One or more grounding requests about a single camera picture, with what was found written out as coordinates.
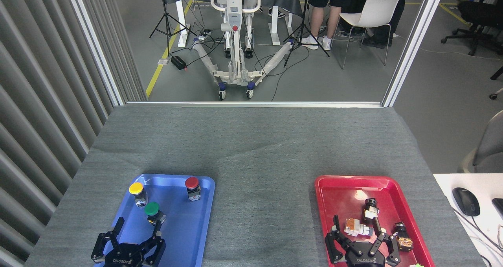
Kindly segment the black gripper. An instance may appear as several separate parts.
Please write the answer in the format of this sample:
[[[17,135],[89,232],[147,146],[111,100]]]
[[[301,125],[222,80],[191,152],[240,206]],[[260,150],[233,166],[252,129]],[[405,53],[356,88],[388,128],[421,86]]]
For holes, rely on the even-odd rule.
[[[372,219],[373,228],[377,236],[373,244],[367,241],[354,242],[345,237],[341,233],[338,215],[334,215],[333,222],[334,226],[332,226],[331,231],[325,236],[330,263],[335,265],[343,258],[345,258],[348,267],[384,267],[385,263],[388,265],[398,265],[401,262],[397,239],[382,230],[378,217]],[[345,256],[336,248],[335,242],[339,243],[345,250]],[[382,242],[385,242],[387,245],[389,255],[386,258],[379,251]]]
[[[124,218],[119,217],[113,230],[99,233],[91,254],[93,262],[104,261],[104,267],[158,266],[165,251],[165,240],[161,237],[161,231],[153,231],[151,237],[140,244],[119,244],[117,237],[124,222]],[[111,242],[113,249],[105,256],[107,242]]]

